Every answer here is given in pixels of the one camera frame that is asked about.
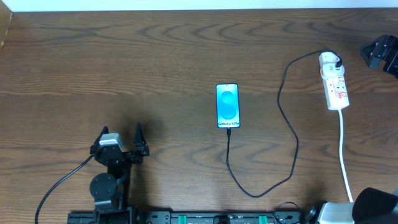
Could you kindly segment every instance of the green connector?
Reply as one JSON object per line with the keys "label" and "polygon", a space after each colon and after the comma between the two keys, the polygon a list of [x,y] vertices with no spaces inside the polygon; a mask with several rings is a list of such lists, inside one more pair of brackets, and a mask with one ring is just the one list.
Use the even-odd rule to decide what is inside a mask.
{"label": "green connector", "polygon": [[178,224],[187,224],[187,216],[179,215],[178,216]]}
{"label": "green connector", "polygon": [[259,222],[260,222],[260,224],[268,224],[267,217],[259,216]]}

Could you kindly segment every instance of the phone screen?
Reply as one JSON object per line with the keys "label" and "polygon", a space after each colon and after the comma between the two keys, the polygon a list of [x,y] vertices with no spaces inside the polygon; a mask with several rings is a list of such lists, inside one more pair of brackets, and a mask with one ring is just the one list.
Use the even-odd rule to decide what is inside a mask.
{"label": "phone screen", "polygon": [[216,95],[217,126],[219,128],[240,127],[238,84],[218,84]]}

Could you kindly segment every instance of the wooden table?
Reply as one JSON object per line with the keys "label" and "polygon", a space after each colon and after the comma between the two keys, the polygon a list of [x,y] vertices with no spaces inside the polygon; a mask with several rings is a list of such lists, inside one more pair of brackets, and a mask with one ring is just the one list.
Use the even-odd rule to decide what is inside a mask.
{"label": "wooden table", "polygon": [[[347,202],[338,113],[326,107],[317,56],[291,66],[281,105],[300,139],[294,176],[260,199],[225,166],[215,85],[239,84],[231,168],[258,194],[286,178],[295,139],[276,104],[285,66],[338,52],[351,105],[345,162],[353,197],[398,183],[398,80],[368,68],[360,46],[398,35],[398,9],[17,13],[0,52],[0,222],[32,223],[61,177],[89,156],[103,126],[127,148],[137,122],[150,157],[134,166],[131,202],[178,210],[272,210],[284,201]],[[40,223],[94,209],[91,161],[47,199]]]}

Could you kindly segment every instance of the black cable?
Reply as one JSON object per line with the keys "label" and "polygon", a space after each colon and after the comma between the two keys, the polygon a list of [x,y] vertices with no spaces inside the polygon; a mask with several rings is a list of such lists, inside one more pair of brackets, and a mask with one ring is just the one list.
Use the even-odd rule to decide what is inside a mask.
{"label": "black cable", "polygon": [[[278,211],[278,209],[279,209],[280,207],[282,207],[282,206],[284,206],[284,205],[288,205],[288,204],[295,205],[299,210],[301,210],[301,208],[300,208],[298,205],[296,205],[296,203],[294,203],[294,202],[282,202],[280,205],[278,205],[278,207],[275,208],[274,213],[272,214],[272,216],[274,217],[274,219],[275,219],[279,224],[282,224],[282,223],[279,221],[279,216],[277,216],[277,215],[275,215],[275,214],[276,214],[276,212]],[[298,222],[295,222],[295,223],[293,223],[293,224],[299,224],[299,223],[300,223],[300,220],[301,220],[301,217],[298,218]]]}
{"label": "black cable", "polygon": [[60,179],[56,184],[54,184],[54,186],[52,186],[52,188],[47,192],[47,194],[44,195],[42,201],[40,202],[39,206],[37,207],[36,210],[36,215],[35,215],[35,224],[39,224],[39,213],[40,213],[40,209],[42,208],[45,199],[47,199],[47,197],[51,194],[51,192],[58,187],[58,185],[60,185],[64,180],[68,179],[71,175],[73,175],[74,173],[76,173],[77,171],[79,171],[84,165],[87,164],[88,161],[90,161],[91,158],[93,158],[94,156],[90,156],[86,159],[86,161],[84,161],[82,164],[80,164],[80,166],[78,166],[76,169],[74,169],[72,172],[70,172],[68,175],[66,175],[65,177],[62,177],[62,179]]}
{"label": "black cable", "polygon": [[296,58],[296,59],[294,59],[293,61],[291,61],[289,64],[287,64],[286,69],[285,69],[285,73],[284,73],[284,77],[283,77],[283,80],[282,80],[282,84],[281,84],[280,87],[279,87],[278,97],[277,97],[278,107],[279,107],[279,110],[280,110],[280,112],[282,113],[282,116],[284,117],[284,119],[285,119],[287,125],[289,126],[290,130],[292,130],[292,132],[293,132],[293,134],[294,134],[294,137],[296,138],[296,151],[295,151],[295,154],[294,154],[294,159],[293,159],[293,164],[292,164],[292,170],[290,171],[290,175],[289,175],[286,179],[280,181],[279,183],[275,184],[274,186],[272,186],[272,187],[270,187],[268,190],[266,190],[264,193],[259,194],[259,195],[252,195],[252,194],[248,193],[247,191],[245,191],[245,190],[243,189],[243,187],[239,184],[239,182],[236,180],[234,174],[233,174],[232,171],[231,171],[231,168],[229,168],[229,139],[231,138],[231,129],[230,129],[230,128],[227,128],[227,130],[226,130],[226,135],[227,135],[227,137],[228,137],[228,143],[227,143],[227,147],[226,147],[226,166],[227,166],[227,168],[228,168],[229,174],[231,174],[231,177],[232,177],[232,179],[234,179],[236,185],[238,185],[238,187],[239,187],[239,188],[243,191],[243,193],[245,193],[247,196],[252,197],[252,198],[259,198],[259,197],[262,197],[262,196],[264,196],[265,194],[267,194],[268,192],[270,192],[272,189],[274,189],[274,188],[278,187],[279,185],[283,184],[284,182],[288,181],[288,180],[293,176],[294,167],[295,167],[296,160],[297,160],[297,154],[299,153],[299,137],[297,137],[296,132],[294,131],[292,125],[290,125],[289,121],[288,121],[287,118],[286,118],[286,115],[285,115],[284,111],[282,110],[282,107],[280,106],[280,102],[279,102],[280,93],[282,92],[282,89],[283,89],[284,84],[285,84],[287,69],[289,68],[289,66],[290,66],[291,64],[293,64],[294,62],[300,60],[301,58],[305,58],[305,57],[308,57],[308,56],[313,55],[313,54],[324,53],[324,52],[331,52],[331,53],[335,54],[335,55],[339,58],[339,61],[336,63],[336,67],[338,67],[338,68],[341,67],[341,65],[342,65],[342,63],[343,63],[343,59],[341,59],[341,57],[340,57],[338,54],[334,53],[334,51],[328,50],[328,49],[325,49],[325,50],[317,50],[317,51],[311,52],[311,53],[309,53],[309,54],[303,55],[303,56],[301,56],[301,57],[299,57],[299,58]]}

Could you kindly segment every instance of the power strip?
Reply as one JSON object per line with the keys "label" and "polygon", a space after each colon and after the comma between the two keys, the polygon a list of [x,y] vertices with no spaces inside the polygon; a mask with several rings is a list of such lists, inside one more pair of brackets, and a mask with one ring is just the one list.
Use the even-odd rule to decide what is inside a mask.
{"label": "power strip", "polygon": [[344,80],[344,66],[336,68],[339,58],[331,52],[319,56],[321,77],[325,88],[326,101],[329,110],[341,110],[349,105],[346,83]]}
{"label": "power strip", "polygon": [[324,52],[319,56],[319,63],[321,65],[321,77],[323,79],[323,87],[325,88],[326,101],[329,110],[337,110],[340,118],[340,142],[338,147],[338,154],[340,158],[341,171],[343,173],[344,184],[347,190],[349,202],[353,202],[353,196],[349,189],[346,168],[343,160],[343,113],[341,109],[349,105],[346,83],[344,80],[344,66],[340,62],[337,67],[337,62],[341,59],[332,52]]}

